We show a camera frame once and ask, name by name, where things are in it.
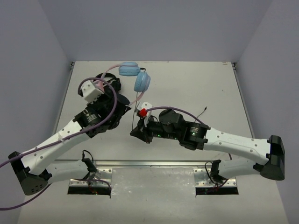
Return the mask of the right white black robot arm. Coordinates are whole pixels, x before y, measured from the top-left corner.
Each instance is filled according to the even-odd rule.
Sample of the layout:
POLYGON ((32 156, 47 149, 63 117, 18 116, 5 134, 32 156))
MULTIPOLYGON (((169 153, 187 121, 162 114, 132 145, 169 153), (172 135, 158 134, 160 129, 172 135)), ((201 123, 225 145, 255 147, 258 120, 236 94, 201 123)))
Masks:
POLYGON ((158 120, 145 109, 138 113, 140 120, 130 135, 145 143, 153 138, 178 140, 189 150, 218 151, 236 155, 233 160, 214 160, 209 176, 222 183, 234 176, 260 175, 266 179, 285 179, 285 149, 281 137, 254 139, 229 134, 208 125, 186 121, 173 109, 160 112, 158 120))

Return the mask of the metal mounting plate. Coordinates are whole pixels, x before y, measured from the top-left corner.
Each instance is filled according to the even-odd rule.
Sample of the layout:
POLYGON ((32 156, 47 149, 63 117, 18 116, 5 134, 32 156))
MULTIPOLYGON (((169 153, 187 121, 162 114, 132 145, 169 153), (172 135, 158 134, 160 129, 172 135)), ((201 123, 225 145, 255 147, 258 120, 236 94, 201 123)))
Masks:
POLYGON ((70 179, 69 187, 108 187, 112 185, 112 174, 112 168, 99 167, 92 180, 70 179))
MULTIPOLYGON (((215 186, 215 183, 213 183, 207 173, 205 168, 194 168, 193 169, 194 174, 194 182, 196 187, 206 187, 206 188, 212 188, 215 186)), ((229 179, 223 187, 237 187, 237 182, 235 178, 229 179)))

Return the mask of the metal rail strip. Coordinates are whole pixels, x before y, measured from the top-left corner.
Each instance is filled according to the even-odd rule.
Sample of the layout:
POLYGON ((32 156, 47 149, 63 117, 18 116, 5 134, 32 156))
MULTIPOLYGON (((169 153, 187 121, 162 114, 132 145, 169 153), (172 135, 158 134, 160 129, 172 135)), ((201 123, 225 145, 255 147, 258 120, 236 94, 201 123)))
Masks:
POLYGON ((107 167, 199 167, 211 166, 211 161, 146 161, 146 160, 94 160, 99 166, 107 167))

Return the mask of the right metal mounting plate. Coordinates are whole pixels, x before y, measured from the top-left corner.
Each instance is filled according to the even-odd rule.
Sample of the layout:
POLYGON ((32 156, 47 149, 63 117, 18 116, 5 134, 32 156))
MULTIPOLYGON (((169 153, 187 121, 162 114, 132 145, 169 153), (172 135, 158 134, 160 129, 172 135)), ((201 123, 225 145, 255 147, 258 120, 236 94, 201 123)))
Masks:
MULTIPOLYGON (((212 188, 215 186, 215 183, 213 183, 207 173, 205 168, 194 168, 193 169, 194 174, 194 182, 196 187, 206 187, 206 188, 212 188)), ((235 178, 229 179, 223 187, 237 187, 237 182, 235 178)))

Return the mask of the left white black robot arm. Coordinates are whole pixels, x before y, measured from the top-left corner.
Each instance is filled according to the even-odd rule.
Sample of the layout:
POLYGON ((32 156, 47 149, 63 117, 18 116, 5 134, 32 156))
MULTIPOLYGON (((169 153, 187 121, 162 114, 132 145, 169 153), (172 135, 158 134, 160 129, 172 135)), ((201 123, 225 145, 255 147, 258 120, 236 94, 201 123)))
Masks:
POLYGON ((23 153, 11 153, 10 163, 24 194, 36 194, 54 182, 94 178, 97 169, 89 158, 63 163, 55 163, 55 160, 76 145, 116 128, 121 117, 131 109, 129 104, 125 96, 108 91, 88 103, 82 112, 43 143, 23 153))

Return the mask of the black headphones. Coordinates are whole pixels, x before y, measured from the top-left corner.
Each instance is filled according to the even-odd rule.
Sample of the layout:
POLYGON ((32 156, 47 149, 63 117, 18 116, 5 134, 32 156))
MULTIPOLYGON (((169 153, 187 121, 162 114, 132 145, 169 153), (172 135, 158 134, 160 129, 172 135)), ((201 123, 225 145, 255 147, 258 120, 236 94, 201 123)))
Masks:
MULTIPOLYGON (((104 77, 102 77, 103 73, 100 73, 96 76, 96 78, 102 78, 106 80, 110 85, 113 87, 116 93, 119 93, 121 90, 121 82, 118 77, 116 77, 114 74, 107 72, 104 77)), ((109 86, 106 83, 103 83, 103 89, 105 93, 111 93, 112 90, 109 88, 109 86)))

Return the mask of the pink blue cat-ear headphones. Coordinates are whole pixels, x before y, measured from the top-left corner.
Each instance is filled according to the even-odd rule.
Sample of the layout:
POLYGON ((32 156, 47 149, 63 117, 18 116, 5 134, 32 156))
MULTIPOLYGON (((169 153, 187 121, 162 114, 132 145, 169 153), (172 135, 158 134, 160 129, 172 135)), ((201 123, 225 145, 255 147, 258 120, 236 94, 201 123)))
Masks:
POLYGON ((134 101, 130 102, 129 105, 139 101, 148 90, 151 82, 151 77, 146 72, 146 69, 139 67, 136 62, 123 62, 110 67, 107 71, 101 73, 99 78, 104 79, 107 73, 114 68, 118 68, 120 76, 136 77, 134 91, 140 93, 140 95, 134 101))

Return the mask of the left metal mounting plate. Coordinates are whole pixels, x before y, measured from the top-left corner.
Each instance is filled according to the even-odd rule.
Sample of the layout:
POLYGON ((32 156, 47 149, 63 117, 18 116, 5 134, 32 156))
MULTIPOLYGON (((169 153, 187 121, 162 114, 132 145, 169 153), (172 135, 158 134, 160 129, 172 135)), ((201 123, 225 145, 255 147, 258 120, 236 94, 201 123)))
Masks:
POLYGON ((99 167, 92 180, 70 179, 69 187, 108 187, 112 185, 112 174, 112 168, 99 167))

